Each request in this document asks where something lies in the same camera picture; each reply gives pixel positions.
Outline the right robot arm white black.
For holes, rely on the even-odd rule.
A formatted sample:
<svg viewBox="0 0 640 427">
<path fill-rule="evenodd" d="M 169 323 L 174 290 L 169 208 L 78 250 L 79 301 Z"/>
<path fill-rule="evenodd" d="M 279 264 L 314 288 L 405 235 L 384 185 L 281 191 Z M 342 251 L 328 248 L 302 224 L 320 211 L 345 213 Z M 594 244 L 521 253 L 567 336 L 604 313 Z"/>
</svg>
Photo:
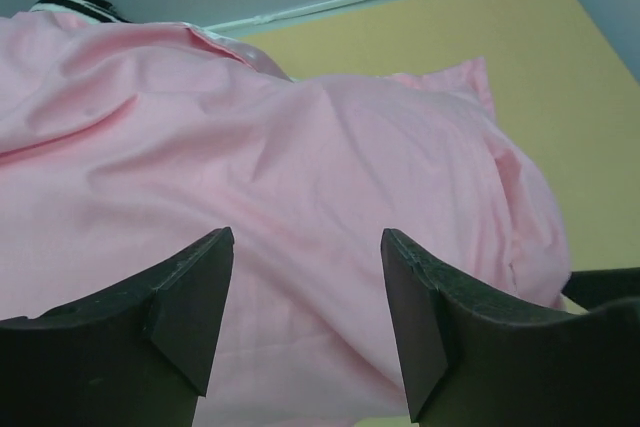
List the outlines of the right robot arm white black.
<svg viewBox="0 0 640 427">
<path fill-rule="evenodd" d="M 587 312 L 621 300 L 639 299 L 639 268 L 575 271 L 562 294 Z"/>
</svg>

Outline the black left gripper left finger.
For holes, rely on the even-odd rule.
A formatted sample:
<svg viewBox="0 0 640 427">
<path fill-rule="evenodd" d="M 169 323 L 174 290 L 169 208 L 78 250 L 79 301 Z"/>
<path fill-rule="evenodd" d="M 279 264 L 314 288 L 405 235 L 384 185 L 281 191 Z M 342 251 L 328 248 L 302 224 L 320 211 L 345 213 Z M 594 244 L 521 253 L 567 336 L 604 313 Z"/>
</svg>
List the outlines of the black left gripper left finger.
<svg viewBox="0 0 640 427">
<path fill-rule="evenodd" d="M 234 237 L 30 319 L 1 324 L 5 426 L 189 426 L 207 393 Z"/>
</svg>

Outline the pink satin pillowcase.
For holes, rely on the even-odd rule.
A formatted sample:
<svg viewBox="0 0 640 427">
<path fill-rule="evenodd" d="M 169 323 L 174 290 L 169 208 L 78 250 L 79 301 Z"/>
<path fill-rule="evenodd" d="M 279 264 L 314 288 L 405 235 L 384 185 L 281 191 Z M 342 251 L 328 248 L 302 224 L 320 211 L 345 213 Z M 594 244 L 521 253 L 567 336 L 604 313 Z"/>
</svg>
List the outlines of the pink satin pillowcase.
<svg viewBox="0 0 640 427">
<path fill-rule="evenodd" d="M 570 259 L 481 59 L 291 81 L 181 24 L 1 22 L 1 314 L 35 316 L 230 227 L 200 426 L 403 415 L 382 232 L 560 307 Z"/>
</svg>

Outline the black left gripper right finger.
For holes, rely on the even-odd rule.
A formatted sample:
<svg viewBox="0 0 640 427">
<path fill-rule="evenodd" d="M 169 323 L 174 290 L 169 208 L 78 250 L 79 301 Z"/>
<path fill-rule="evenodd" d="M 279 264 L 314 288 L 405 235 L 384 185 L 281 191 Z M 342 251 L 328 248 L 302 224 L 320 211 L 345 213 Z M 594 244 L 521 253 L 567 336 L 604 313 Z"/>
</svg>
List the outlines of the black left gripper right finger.
<svg viewBox="0 0 640 427">
<path fill-rule="evenodd" d="M 635 426 L 639 299 L 573 314 L 497 290 L 396 229 L 381 256 L 410 419 Z"/>
</svg>

